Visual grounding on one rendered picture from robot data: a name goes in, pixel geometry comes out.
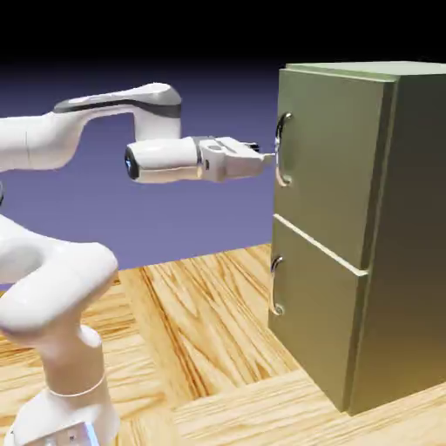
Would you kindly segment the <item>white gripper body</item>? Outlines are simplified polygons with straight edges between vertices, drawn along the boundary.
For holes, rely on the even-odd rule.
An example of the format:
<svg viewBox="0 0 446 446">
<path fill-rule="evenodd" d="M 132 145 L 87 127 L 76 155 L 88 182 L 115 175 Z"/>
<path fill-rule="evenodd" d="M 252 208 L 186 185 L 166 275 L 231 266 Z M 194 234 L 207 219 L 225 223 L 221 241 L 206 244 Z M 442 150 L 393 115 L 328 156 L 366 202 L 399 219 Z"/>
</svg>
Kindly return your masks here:
<svg viewBox="0 0 446 446">
<path fill-rule="evenodd" d="M 223 179 L 241 179 L 260 174 L 264 157 L 251 146 L 231 137 L 216 138 L 223 149 Z"/>
</svg>

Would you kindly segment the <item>large olive green cabinet door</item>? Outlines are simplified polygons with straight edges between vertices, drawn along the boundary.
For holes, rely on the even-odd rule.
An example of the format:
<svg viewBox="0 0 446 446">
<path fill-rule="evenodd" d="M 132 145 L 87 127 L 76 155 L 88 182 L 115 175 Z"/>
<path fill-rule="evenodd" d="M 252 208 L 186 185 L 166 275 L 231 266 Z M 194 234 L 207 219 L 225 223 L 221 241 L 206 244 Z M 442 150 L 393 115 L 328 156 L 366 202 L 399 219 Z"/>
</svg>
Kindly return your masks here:
<svg viewBox="0 0 446 446">
<path fill-rule="evenodd" d="M 392 77 L 285 68 L 274 211 L 364 270 L 375 219 L 396 81 Z"/>
</svg>

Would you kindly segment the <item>small olive green cabinet door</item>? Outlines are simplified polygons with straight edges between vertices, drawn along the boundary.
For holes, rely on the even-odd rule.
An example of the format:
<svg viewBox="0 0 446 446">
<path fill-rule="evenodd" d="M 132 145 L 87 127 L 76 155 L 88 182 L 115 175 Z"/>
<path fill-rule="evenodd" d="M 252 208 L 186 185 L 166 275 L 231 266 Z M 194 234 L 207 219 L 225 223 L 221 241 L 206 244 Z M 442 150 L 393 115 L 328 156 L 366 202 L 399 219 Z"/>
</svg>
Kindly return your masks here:
<svg viewBox="0 0 446 446">
<path fill-rule="evenodd" d="M 272 258 L 281 255 L 269 328 L 336 408 L 348 408 L 368 273 L 330 254 L 275 214 Z"/>
</svg>

